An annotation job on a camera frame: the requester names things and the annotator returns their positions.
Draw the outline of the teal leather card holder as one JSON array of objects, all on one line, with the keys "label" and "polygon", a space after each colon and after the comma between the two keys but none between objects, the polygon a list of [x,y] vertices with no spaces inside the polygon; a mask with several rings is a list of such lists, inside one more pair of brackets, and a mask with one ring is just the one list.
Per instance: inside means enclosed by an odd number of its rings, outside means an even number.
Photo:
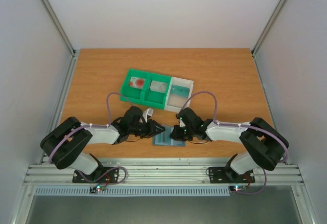
[{"label": "teal leather card holder", "polygon": [[164,124],[162,126],[165,128],[165,131],[153,137],[153,146],[185,147],[185,141],[176,141],[170,138],[170,134],[173,130],[172,126]]}]

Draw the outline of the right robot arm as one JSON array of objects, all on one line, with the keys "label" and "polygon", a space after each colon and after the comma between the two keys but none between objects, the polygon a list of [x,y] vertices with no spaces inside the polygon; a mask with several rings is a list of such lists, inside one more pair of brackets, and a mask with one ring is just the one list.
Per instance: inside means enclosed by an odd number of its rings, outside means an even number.
[{"label": "right robot arm", "polygon": [[224,167],[225,179],[235,183],[245,173],[255,169],[273,171],[288,156],[289,142],[264,119],[256,117],[245,123],[226,123],[214,119],[202,120],[190,108],[176,115],[170,138],[175,141],[228,141],[242,144],[246,152],[233,155]]}]

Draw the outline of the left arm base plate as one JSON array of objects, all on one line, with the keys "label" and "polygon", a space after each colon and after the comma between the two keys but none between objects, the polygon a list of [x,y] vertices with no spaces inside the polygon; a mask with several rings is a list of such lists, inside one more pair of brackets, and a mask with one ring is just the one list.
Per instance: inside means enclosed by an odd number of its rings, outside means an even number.
[{"label": "left arm base plate", "polygon": [[82,173],[81,171],[75,170],[73,173],[73,183],[81,183],[81,184],[87,184],[87,183],[117,183],[118,177],[120,176],[120,173],[122,172],[121,169],[117,167],[103,167],[101,169],[95,170],[90,175],[87,175],[86,173]]}]

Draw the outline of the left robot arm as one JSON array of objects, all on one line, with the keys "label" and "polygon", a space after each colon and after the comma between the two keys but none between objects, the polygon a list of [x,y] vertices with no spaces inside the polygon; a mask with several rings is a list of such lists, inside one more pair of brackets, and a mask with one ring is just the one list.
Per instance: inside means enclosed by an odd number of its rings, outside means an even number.
[{"label": "left robot arm", "polygon": [[106,173],[99,160],[83,152],[88,144],[118,145],[130,136],[148,139],[166,128],[151,119],[153,109],[142,111],[131,106],[122,117],[109,124],[82,123],[69,117],[40,142],[40,148],[48,156],[49,163],[57,169],[73,168],[91,182],[98,182]]}]

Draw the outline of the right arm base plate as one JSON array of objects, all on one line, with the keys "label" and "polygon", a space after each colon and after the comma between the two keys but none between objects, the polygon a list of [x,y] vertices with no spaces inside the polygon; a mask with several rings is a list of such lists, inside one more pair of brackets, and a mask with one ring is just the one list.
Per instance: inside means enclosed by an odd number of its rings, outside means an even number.
[{"label": "right arm base plate", "polygon": [[205,174],[209,177],[211,184],[245,184],[255,183],[255,177],[252,170],[244,174],[237,174],[230,167],[208,167]]}]

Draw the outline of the white translucent bin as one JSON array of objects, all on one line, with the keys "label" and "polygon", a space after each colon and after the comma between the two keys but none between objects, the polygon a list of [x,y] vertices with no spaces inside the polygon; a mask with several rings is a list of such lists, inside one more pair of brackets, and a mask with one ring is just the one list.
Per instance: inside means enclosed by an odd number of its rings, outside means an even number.
[{"label": "white translucent bin", "polygon": [[186,101],[192,95],[193,87],[192,80],[171,77],[164,110],[179,113],[183,107],[189,107],[191,102]]}]

